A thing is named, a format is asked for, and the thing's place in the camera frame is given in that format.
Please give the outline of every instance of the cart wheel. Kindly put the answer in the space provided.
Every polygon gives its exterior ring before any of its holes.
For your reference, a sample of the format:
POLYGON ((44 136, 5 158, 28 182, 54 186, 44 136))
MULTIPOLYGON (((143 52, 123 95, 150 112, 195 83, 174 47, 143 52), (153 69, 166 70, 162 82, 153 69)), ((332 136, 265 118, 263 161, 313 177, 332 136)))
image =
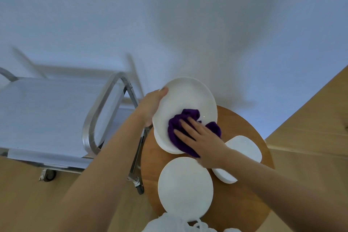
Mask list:
POLYGON ((47 170, 46 171, 46 176, 43 179, 45 182, 52 181, 57 175, 57 171, 55 170, 47 170))
POLYGON ((138 191, 138 194, 143 194, 144 193, 144 186, 141 184, 141 185, 138 185, 136 187, 137 191, 138 191))

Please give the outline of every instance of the purple towel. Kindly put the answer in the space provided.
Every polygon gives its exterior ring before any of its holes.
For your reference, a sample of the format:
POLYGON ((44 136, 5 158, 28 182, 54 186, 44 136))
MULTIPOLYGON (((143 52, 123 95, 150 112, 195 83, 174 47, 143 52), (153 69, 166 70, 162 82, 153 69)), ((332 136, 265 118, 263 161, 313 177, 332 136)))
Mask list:
MULTIPOLYGON (((191 155, 192 157, 199 158, 199 155, 191 147, 187 146, 174 134, 174 129, 177 129, 180 132, 184 133, 186 136, 189 136, 190 138, 192 138, 186 132, 186 130, 181 126, 181 123, 179 121, 180 119, 182 119, 187 124, 189 124, 192 128, 194 128, 191 125, 191 123, 187 120, 188 117, 191 117, 197 121, 200 117, 199 111, 197 109, 184 109, 181 114, 175 115, 173 118, 169 119, 168 136, 171 142, 174 144, 174 146, 176 146, 179 150, 191 155)), ((215 122, 210 122, 206 124, 205 126, 208 129, 210 129, 213 133, 215 133, 219 138, 221 137, 221 129, 215 122)))

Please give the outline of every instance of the metal cart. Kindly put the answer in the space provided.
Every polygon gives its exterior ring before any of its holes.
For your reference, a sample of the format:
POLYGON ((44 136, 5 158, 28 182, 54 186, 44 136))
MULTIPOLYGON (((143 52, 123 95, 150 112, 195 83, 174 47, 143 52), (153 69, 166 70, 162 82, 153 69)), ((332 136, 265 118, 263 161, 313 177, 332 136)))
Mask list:
MULTIPOLYGON (((123 72, 113 73, 104 85, 16 77, 3 68, 0 74, 10 81, 0 91, 0 155, 43 168, 39 180, 52 181, 56 171, 83 172, 112 131, 126 92, 138 106, 123 72)), ((148 132, 141 134, 128 175, 139 194, 144 193, 140 155, 148 132)))

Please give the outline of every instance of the white dish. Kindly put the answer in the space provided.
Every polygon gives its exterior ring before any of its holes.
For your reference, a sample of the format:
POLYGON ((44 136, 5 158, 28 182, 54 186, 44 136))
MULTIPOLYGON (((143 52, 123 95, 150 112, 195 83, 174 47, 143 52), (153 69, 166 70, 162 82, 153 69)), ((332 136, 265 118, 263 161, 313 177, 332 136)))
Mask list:
MULTIPOLYGON (((248 156, 250 159, 253 159, 254 161, 261 162, 262 160, 262 154, 258 146, 247 137, 236 136, 230 139, 228 142, 226 142, 226 145, 229 148, 239 151, 245 156, 248 156)), ((230 175, 228 172, 226 172, 223 169, 212 169, 212 170, 214 174, 216 175, 216 177, 218 177, 224 183, 232 184, 237 181, 235 177, 233 177, 232 175, 230 175)))
POLYGON ((161 100, 158 110, 152 122, 160 139, 160 147, 165 151, 179 151, 169 139, 168 121, 183 109, 198 109, 199 120, 206 125, 209 122, 217 122, 218 111, 213 94, 197 79, 191 77, 180 77, 168 82, 165 86, 169 88, 168 94, 161 100))
POLYGON ((164 209, 187 222, 208 211, 213 193, 208 170, 189 157, 173 159, 159 176, 158 195, 164 209))
POLYGON ((164 150, 167 151, 168 153, 171 154, 183 154, 184 152, 179 150, 176 146, 174 145, 165 145, 161 138, 159 137, 157 130, 154 128, 154 138, 156 139, 157 144, 164 150))

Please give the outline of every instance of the wooden tabletop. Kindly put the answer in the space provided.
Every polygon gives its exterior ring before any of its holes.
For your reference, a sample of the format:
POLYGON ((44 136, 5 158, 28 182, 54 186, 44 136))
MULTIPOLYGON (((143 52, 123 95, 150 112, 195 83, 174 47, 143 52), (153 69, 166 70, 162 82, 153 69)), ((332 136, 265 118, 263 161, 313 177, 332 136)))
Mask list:
MULTIPOLYGON (((253 126, 229 109, 218 106, 217 110, 217 124, 222 131, 222 140, 227 142, 238 135, 250 138, 262 153, 261 163, 274 169, 271 153, 253 126)), ((141 155, 141 175, 145 194, 159 216, 165 212, 158 197, 159 175, 168 162, 182 156, 189 155, 174 155, 162 150, 154 138, 154 129, 151 129, 141 155)), ((242 232, 255 232, 268 216, 269 207, 241 182, 225 184, 211 169, 209 173, 213 180, 214 196, 209 210, 201 220, 217 231, 238 228, 242 232)))

